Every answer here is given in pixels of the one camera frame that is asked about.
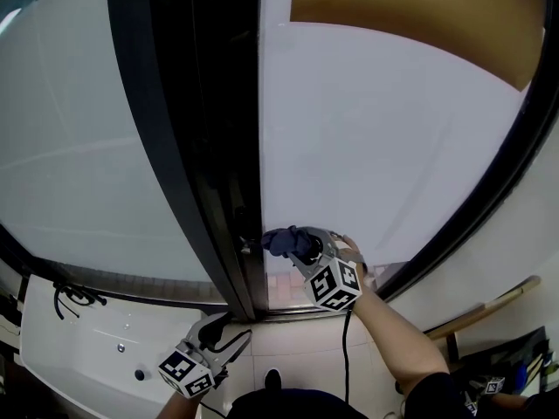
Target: hand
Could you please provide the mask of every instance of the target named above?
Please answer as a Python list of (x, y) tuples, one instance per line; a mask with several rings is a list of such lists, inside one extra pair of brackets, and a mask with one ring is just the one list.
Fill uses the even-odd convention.
[[(343, 237), (343, 242), (345, 242), (347, 245), (349, 245), (351, 247), (351, 250), (356, 251), (357, 253), (361, 253), (359, 251), (359, 247), (357, 246), (357, 244), (355, 243), (355, 241), (349, 237), (349, 236), (344, 236)], [(344, 254), (349, 254), (351, 253), (351, 251), (349, 251), (349, 249), (341, 249), (340, 250), (340, 254), (343, 256)], [(356, 263), (356, 269), (357, 269), (357, 276), (359, 277), (359, 282), (361, 283), (361, 287), (365, 287), (365, 283), (363, 282), (363, 278), (365, 276), (365, 270), (363, 269), (363, 264), (358, 262)]]
[(157, 419), (195, 419), (200, 401), (206, 393), (207, 391), (190, 399), (180, 393), (174, 393)]

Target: person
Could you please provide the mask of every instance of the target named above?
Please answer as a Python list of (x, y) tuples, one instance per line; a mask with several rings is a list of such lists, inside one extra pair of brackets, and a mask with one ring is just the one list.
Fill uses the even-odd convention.
[[(359, 252), (349, 237), (344, 241)], [(361, 285), (362, 264), (357, 266)], [(354, 314), (361, 320), (376, 343), (384, 363), (404, 393), (405, 417), (471, 419), (472, 413), (452, 382), (445, 358), (433, 342), (371, 290), (363, 291), (356, 301)], [(558, 392), (547, 393), (535, 399), (518, 395), (487, 397), (480, 417), (530, 417), (545, 411), (556, 402)], [(175, 393), (157, 419), (194, 419), (203, 396), (186, 399)], [(268, 371), (265, 388), (239, 397), (227, 416), (229, 419), (252, 418), (305, 418), (363, 419), (364, 415), (338, 397), (312, 389), (283, 389), (280, 373)]]

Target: bathroom sink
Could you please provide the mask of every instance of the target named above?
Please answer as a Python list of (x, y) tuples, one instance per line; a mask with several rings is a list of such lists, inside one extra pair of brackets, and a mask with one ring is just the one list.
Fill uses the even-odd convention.
[[(85, 411), (108, 419), (153, 419), (173, 390), (156, 371), (160, 355), (201, 318), (198, 310), (107, 298), (77, 306), (61, 295), (54, 311), (52, 282), (31, 276), (25, 295), (21, 359), (35, 376)], [(138, 381), (140, 369), (144, 380)]]

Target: cloth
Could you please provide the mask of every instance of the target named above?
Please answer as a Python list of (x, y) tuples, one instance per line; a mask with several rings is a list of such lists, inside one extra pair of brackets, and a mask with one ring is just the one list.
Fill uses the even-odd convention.
[[(530, 397), (522, 410), (504, 410), (481, 402), (476, 419), (540, 419), (555, 416), (559, 388)], [(366, 416), (338, 397), (312, 389), (254, 391), (239, 397), (227, 416), (229, 419), (364, 419)], [(472, 419), (464, 399), (448, 374), (425, 377), (410, 393), (405, 419)]]
[(299, 258), (303, 257), (313, 248), (313, 242), (307, 232), (295, 225), (264, 233), (260, 243), (264, 250), (272, 253), (272, 256), (283, 256), (284, 258), (288, 258), (288, 252)]
[(239, 397), (228, 419), (366, 419), (339, 397), (313, 389), (261, 389)]
[(472, 419), (464, 399), (448, 374), (431, 374), (412, 389), (405, 403), (405, 419)]

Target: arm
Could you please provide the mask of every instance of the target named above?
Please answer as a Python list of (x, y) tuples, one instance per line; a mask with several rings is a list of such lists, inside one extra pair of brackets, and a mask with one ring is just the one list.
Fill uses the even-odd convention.
[(174, 393), (157, 419), (194, 419), (200, 401), (202, 401), (202, 396), (187, 399), (183, 395)]
[(501, 410), (506, 409), (523, 409), (526, 405), (527, 397), (523, 395), (505, 395), (502, 393), (497, 393), (489, 397), (491, 403)]
[[(351, 239), (345, 237), (344, 240), (359, 251)], [(362, 264), (357, 269), (364, 288)], [(433, 342), (372, 291), (363, 291), (355, 303), (354, 312), (369, 331), (406, 398), (428, 375), (449, 373), (445, 359)]]

